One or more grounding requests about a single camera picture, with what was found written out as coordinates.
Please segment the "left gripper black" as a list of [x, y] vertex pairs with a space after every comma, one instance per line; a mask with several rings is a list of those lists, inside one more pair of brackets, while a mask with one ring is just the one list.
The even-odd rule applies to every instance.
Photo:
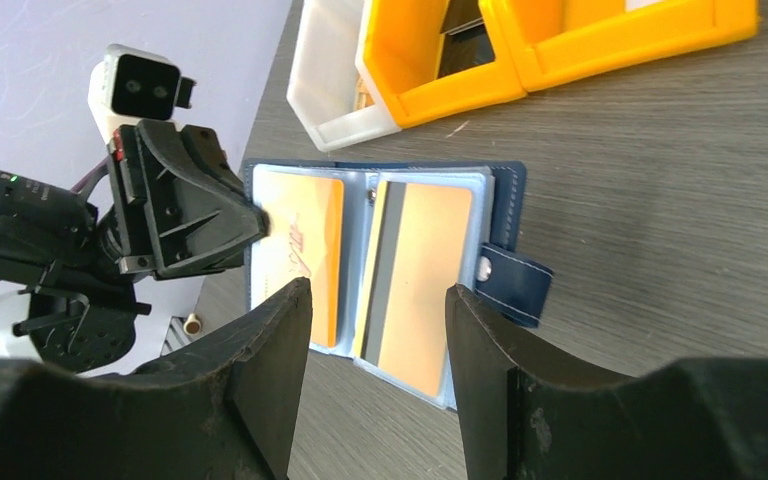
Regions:
[[0, 170], [0, 280], [29, 297], [7, 332], [75, 373], [110, 365], [152, 311], [137, 282], [240, 267], [268, 227], [208, 127], [119, 127], [77, 190]]

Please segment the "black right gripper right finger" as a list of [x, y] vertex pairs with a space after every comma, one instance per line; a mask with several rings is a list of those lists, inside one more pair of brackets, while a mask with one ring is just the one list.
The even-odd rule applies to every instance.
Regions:
[[768, 479], [768, 358], [686, 358], [636, 378], [461, 285], [445, 310], [469, 478]]

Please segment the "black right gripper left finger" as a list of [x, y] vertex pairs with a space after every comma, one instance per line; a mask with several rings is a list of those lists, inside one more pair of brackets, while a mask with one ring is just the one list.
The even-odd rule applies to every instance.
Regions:
[[0, 359], [0, 479], [284, 479], [312, 321], [297, 278], [128, 375]]

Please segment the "gold card pocket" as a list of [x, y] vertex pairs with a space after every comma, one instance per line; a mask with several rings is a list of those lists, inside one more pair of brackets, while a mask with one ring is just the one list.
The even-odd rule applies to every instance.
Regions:
[[261, 169], [254, 173], [253, 200], [268, 216], [269, 235], [251, 249], [251, 305], [305, 277], [312, 291], [310, 341], [336, 346], [344, 183]]

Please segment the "blue leather card holder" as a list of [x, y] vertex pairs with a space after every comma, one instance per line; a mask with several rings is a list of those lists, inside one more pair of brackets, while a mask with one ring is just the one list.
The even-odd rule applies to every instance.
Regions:
[[539, 324], [553, 273], [550, 268], [515, 252], [527, 181], [527, 172], [522, 164], [515, 161], [467, 161], [375, 165], [252, 159], [243, 165], [243, 178], [246, 193], [256, 206], [253, 178], [254, 173], [261, 169], [334, 178], [344, 183], [337, 345], [326, 348], [310, 341], [313, 351], [347, 358], [370, 374], [440, 408], [452, 410], [457, 406], [447, 334], [443, 391], [435, 398], [420, 395], [385, 378], [353, 354], [353, 343], [358, 337], [356, 314], [374, 203], [378, 185], [383, 180], [469, 188], [473, 193], [469, 232], [460, 278], [455, 284], [488, 300], [520, 326], [534, 328]]

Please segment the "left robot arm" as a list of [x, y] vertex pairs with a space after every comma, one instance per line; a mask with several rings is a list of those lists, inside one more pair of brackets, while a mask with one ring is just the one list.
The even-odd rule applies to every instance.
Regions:
[[116, 128], [73, 188], [0, 170], [0, 357], [80, 373], [125, 356], [152, 308], [145, 278], [240, 267], [268, 232], [214, 130], [143, 119]]

